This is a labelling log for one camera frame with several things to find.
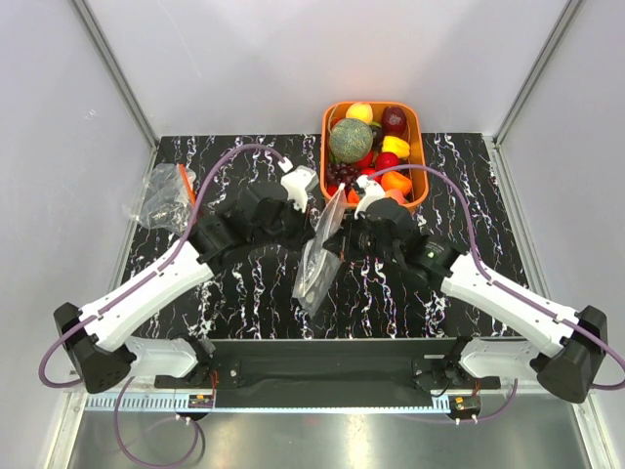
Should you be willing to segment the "polka dot zip bag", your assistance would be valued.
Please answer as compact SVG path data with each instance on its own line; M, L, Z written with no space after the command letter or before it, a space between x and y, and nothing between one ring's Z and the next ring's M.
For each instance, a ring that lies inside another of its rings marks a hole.
M314 238L305 245L295 278L292 296L311 318L318 311L341 266L339 256L325 249L323 244L338 232L343 221L347 208L344 188L345 185L341 184L321 212Z

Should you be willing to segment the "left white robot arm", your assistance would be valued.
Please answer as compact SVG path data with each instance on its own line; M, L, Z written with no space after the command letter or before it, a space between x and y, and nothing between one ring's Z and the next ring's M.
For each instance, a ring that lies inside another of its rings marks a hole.
M134 331L197 285L271 244L299 251L313 238L309 188L283 179L254 183L238 199L204 214L165 254L105 297L54 312L63 347L91 394L128 377L166 376L191 387L210 377L212 348L189 336L142 339Z

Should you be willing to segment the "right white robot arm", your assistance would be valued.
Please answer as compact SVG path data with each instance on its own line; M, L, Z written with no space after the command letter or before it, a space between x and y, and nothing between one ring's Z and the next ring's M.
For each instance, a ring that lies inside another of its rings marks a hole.
M593 388L606 355L604 312L593 306L577 311L523 288L452 242L421 233L394 200L383 198L347 216L323 246L345 261L381 260L406 283L476 307L520 335L458 340L443 363L452 386L485 377L534 379L573 404L583 403Z

